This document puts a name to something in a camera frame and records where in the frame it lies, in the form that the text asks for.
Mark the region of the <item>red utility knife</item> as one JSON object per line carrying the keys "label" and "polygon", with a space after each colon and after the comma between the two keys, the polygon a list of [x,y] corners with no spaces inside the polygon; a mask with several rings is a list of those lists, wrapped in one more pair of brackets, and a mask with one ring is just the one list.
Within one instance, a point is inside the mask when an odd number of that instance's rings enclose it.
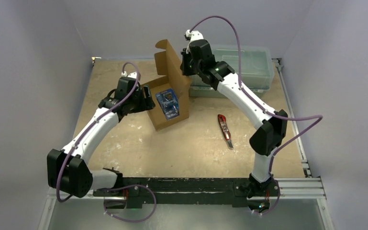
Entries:
{"label": "red utility knife", "polygon": [[223,137],[224,137],[226,143],[228,144],[228,147],[232,149],[233,144],[232,144],[232,139],[231,139],[231,133],[230,133],[230,131],[228,129],[228,126],[227,126],[226,117],[222,114],[218,114],[217,118],[218,118],[218,123],[220,125]]}

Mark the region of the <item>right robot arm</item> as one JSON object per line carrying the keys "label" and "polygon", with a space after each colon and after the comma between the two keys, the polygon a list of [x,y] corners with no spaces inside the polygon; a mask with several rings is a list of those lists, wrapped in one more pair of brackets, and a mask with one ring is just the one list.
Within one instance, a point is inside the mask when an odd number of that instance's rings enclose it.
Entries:
{"label": "right robot arm", "polygon": [[255,152],[254,167],[249,176],[251,192],[261,195],[274,181],[272,159],[286,136],[287,118],[284,110],[276,111],[245,87],[235,70],[226,62],[217,62],[205,39],[189,41],[181,51],[183,75],[198,75],[202,82],[223,94],[250,120],[256,132],[249,140]]}

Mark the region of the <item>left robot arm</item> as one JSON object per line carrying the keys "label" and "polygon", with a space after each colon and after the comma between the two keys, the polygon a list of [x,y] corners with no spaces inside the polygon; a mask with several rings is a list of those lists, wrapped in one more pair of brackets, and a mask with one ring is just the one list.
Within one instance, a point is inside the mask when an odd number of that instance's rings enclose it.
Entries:
{"label": "left robot arm", "polygon": [[118,196],[123,191],[122,173],[103,168],[88,168],[95,149],[106,135],[128,114],[151,110],[155,107],[148,85],[140,85],[140,74],[123,72],[117,88],[102,99],[93,117],[68,144],[59,150],[49,151],[47,162],[48,185],[60,193],[82,198],[90,190],[105,189]]}

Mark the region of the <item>brown cardboard express box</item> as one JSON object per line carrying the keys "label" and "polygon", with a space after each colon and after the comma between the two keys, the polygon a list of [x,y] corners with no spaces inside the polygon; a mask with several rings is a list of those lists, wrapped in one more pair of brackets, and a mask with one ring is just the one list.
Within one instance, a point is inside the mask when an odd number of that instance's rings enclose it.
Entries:
{"label": "brown cardboard express box", "polygon": [[159,77],[145,85],[155,102],[148,116],[155,130],[159,131],[189,118],[191,78],[182,75],[181,60],[168,40],[158,41],[156,48],[162,49],[154,54]]}

